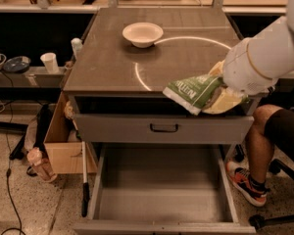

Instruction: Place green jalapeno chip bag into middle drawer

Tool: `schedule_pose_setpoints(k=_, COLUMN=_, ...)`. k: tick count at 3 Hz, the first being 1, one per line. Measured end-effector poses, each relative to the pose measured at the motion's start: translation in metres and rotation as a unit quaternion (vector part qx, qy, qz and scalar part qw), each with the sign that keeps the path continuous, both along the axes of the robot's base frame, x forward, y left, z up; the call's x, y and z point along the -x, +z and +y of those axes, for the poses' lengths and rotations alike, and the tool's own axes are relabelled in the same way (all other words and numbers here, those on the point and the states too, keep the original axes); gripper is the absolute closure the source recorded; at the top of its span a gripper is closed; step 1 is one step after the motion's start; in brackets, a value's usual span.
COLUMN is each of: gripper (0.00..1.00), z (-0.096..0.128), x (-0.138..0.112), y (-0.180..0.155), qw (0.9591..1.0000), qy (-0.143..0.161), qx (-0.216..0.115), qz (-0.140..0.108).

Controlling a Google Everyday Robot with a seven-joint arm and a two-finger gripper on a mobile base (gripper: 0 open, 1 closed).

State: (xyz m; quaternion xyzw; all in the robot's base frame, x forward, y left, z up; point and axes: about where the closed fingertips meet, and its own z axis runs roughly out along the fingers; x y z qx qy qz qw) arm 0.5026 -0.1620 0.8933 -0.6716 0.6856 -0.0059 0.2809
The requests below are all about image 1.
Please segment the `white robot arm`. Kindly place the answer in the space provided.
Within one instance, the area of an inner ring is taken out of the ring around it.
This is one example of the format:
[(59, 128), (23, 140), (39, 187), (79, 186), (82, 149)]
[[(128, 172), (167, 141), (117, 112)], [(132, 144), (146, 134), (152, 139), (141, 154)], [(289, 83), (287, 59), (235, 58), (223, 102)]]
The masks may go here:
[(213, 115), (224, 113), (247, 96), (267, 92), (291, 71), (294, 71), (294, 0), (288, 0), (285, 16), (228, 52), (222, 66), (223, 85), (203, 111)]

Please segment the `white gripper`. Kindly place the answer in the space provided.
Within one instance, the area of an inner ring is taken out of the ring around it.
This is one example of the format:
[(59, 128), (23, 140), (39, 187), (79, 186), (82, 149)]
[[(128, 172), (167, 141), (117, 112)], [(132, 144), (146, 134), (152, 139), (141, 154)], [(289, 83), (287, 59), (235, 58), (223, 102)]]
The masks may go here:
[(228, 87), (219, 87), (206, 103), (202, 112), (209, 115), (223, 114), (241, 104), (247, 95), (256, 95), (275, 85), (275, 79), (263, 76), (249, 53), (251, 38), (245, 38), (227, 53), (224, 61), (217, 62), (209, 75), (223, 76)]

